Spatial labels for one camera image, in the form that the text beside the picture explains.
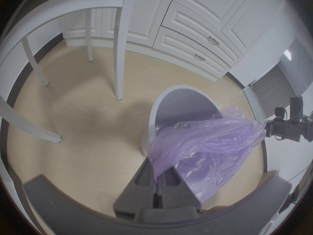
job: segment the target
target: beige floor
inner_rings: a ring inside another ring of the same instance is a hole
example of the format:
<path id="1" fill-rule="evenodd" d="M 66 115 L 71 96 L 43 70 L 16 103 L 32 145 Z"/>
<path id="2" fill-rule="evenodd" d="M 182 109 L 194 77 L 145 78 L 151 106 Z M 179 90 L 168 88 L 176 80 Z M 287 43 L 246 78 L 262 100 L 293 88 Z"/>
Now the beige floor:
<path id="1" fill-rule="evenodd" d="M 114 96 L 112 49 L 58 44 L 39 63 L 49 85 L 32 72 L 14 109 L 61 135 L 51 143 L 9 127 L 8 161 L 22 182 L 44 174 L 61 191 L 98 212 L 112 204 L 143 162 L 140 138 L 156 97 L 177 84 L 196 87 L 222 109 L 235 106 L 253 118 L 243 91 L 228 77 L 213 83 L 177 65 L 126 52 L 124 99 Z M 263 173 L 261 145 L 203 208 L 231 205 L 256 188 Z"/>

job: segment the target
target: chair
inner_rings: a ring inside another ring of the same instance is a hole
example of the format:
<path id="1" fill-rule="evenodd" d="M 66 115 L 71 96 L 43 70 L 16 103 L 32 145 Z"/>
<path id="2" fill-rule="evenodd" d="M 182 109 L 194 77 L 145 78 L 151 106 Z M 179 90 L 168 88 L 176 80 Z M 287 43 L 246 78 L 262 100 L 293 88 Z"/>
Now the chair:
<path id="1" fill-rule="evenodd" d="M 163 91 L 155 100 L 148 128 L 141 138 L 142 153 L 147 156 L 149 143 L 165 128 L 181 121 L 204 120 L 213 116 L 218 106 L 206 94 L 187 85 L 175 85 Z"/>
<path id="2" fill-rule="evenodd" d="M 115 94 L 116 98 L 120 100 L 123 98 L 123 72 L 127 32 L 134 2 L 135 0 L 49 0 L 44 2 L 26 14 L 3 39 L 3 42 L 0 45 L 0 65 L 2 65 L 4 59 L 10 51 L 20 41 L 22 41 L 25 53 L 34 69 L 34 72 L 39 77 L 42 84 L 46 86 L 48 85 L 48 81 L 38 68 L 38 64 L 36 63 L 29 48 L 27 36 L 41 25 L 55 18 L 78 10 L 87 10 L 88 17 L 86 25 L 89 26 L 90 29 L 90 9 L 117 8 L 114 31 L 113 62 Z M 86 31 L 86 40 L 89 61 L 92 61 L 90 31 Z M 23 118 L 15 112 L 2 97 L 0 97 L 0 115 L 10 124 L 28 132 L 29 134 L 56 143 L 61 141 L 61 136 L 59 134 L 45 130 Z"/>

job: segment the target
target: trash bag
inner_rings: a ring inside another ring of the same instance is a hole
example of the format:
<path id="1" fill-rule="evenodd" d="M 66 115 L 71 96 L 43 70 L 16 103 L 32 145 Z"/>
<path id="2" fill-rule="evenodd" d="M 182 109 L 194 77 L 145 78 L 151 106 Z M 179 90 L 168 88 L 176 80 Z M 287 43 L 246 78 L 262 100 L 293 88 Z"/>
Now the trash bag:
<path id="1" fill-rule="evenodd" d="M 266 135 L 266 122 L 257 122 L 235 107 L 210 119 L 166 127 L 149 144 L 154 180 L 175 166 L 189 188 L 204 203 L 240 169 Z"/>

